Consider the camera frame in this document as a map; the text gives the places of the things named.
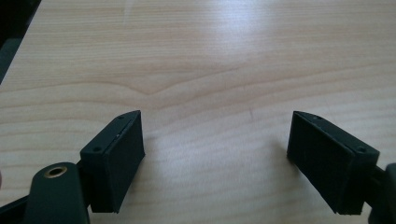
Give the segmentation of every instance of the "screw hole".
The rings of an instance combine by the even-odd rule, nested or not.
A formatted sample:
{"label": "screw hole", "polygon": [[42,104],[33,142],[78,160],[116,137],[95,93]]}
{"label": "screw hole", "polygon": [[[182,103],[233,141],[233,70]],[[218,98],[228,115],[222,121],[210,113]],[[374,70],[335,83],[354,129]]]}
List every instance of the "screw hole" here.
{"label": "screw hole", "polygon": [[358,147],[359,152],[366,152],[367,149],[365,147]]}
{"label": "screw hole", "polygon": [[66,173],[66,171],[67,171],[67,167],[65,167],[65,166],[54,167],[54,168],[48,170],[44,174],[44,177],[46,177],[46,178],[55,178],[55,177],[63,175],[64,173]]}

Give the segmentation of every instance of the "rectangular black block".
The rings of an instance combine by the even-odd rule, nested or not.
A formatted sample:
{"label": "rectangular black block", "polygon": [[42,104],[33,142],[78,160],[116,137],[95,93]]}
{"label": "rectangular black block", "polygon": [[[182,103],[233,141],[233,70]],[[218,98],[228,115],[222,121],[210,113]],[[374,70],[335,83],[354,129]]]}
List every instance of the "rectangular black block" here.
{"label": "rectangular black block", "polygon": [[294,112],[288,158],[318,190],[334,213],[358,215],[366,180],[379,152],[326,119]]}
{"label": "rectangular black block", "polygon": [[80,156],[84,174],[92,179],[92,211],[118,213],[145,156],[140,111],[113,119]]}

